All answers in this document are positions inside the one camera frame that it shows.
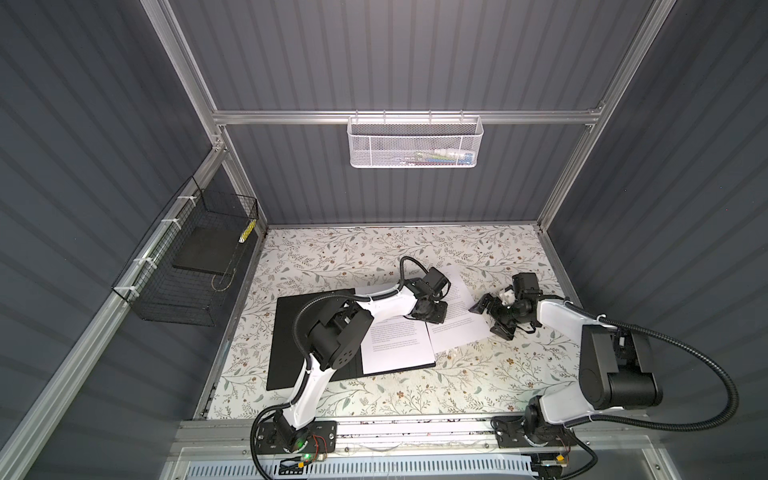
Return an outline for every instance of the gray corrugated wall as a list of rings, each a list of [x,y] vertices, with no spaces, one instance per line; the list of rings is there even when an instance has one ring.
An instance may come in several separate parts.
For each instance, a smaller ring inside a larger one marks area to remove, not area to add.
[[[567,110],[597,107],[650,1],[171,4],[222,110]],[[408,223],[535,220],[581,127],[486,125],[478,166],[440,171],[353,169],[342,127],[229,130],[271,224]]]
[[[349,165],[341,125],[233,125],[270,224],[536,220],[581,125],[489,125],[474,168]]]
[[[139,2],[0,2],[0,445],[209,149]],[[29,477],[149,478],[217,336],[129,317]]]
[[[648,0],[173,0],[222,110],[551,110],[602,98]]]
[[[737,416],[667,435],[689,479],[768,465],[768,2],[678,0],[554,219],[550,235],[585,306],[712,355]],[[708,418],[725,403],[692,357],[655,345],[653,417]]]

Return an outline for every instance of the white vent grille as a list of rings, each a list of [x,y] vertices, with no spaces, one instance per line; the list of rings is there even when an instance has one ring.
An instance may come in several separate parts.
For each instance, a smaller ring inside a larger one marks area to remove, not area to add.
[[[328,458],[304,467],[301,475],[277,472],[277,460],[262,460],[273,478],[362,478],[409,477],[416,475],[478,474],[538,477],[531,470],[531,459],[524,455],[501,453],[467,455],[415,455],[375,458]],[[190,462],[187,480],[260,480],[250,460],[229,462]]]
[[[479,117],[350,117],[349,162],[357,168],[474,167],[483,129]]]

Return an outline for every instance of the floral tablecloth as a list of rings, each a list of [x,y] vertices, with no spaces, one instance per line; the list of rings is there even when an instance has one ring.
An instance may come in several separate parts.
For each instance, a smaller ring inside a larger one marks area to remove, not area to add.
[[[546,293],[562,295],[533,226],[271,230],[208,418],[253,418],[288,396],[265,390],[278,297],[391,283],[403,255],[460,266],[475,299],[527,271]],[[407,274],[419,272],[406,265]],[[577,371],[572,341],[547,328],[518,330],[510,342],[492,336],[439,353],[435,368],[331,382],[318,415],[517,411],[574,382]]]

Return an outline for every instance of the black clipboard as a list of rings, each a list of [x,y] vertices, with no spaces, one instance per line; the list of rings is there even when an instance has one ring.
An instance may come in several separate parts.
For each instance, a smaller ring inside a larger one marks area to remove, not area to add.
[[[334,293],[351,293],[352,289],[333,290]],[[314,297],[328,292],[307,293],[304,295],[281,296],[277,299],[275,310],[275,322],[272,335],[272,351],[270,354],[270,366],[266,373],[266,389],[288,389],[293,387],[301,373],[304,358],[293,342],[291,326],[293,319],[301,308]],[[307,330],[315,323],[315,315],[323,308],[324,302],[312,305],[303,316],[303,325],[299,327],[302,340],[306,339]],[[413,366],[405,369],[390,370],[365,375],[362,372],[362,354],[357,354],[342,368],[338,369],[331,377],[331,381],[358,379],[364,376],[383,375],[385,373],[407,372],[409,370],[428,369],[435,363]]]

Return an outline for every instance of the metal bracket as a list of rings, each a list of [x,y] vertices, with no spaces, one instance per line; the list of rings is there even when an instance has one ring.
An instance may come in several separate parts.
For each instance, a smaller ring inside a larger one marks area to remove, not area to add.
[[[524,419],[522,417],[523,415],[504,415],[493,417],[491,419],[491,424],[496,424],[498,427],[495,429],[494,435],[500,449],[522,449],[530,447],[559,449],[569,445],[576,445],[576,442],[568,433],[565,433],[564,435],[562,434],[564,429],[559,426],[552,427],[552,440],[539,444],[533,443],[523,432],[522,423]]]
[[[680,473],[675,468],[667,449],[643,449],[643,456],[648,462],[654,480],[680,480]]]
[[[210,403],[214,400],[214,393],[216,393],[216,387],[218,386],[219,384],[218,382],[216,382],[210,387],[210,391],[208,392],[208,397],[205,401],[205,406],[200,411],[200,417],[203,419],[205,418],[206,415],[208,415],[208,412],[210,411]]]
[[[338,426],[339,424],[332,420],[310,423],[312,434],[325,440],[327,448],[326,445],[320,448],[325,450],[326,453],[336,450],[336,429]],[[314,453],[314,446],[314,442],[307,442],[303,448],[295,453]],[[265,422],[259,426],[259,430],[256,432],[256,453],[258,455],[291,453],[280,438],[280,435],[277,435],[275,422]]]

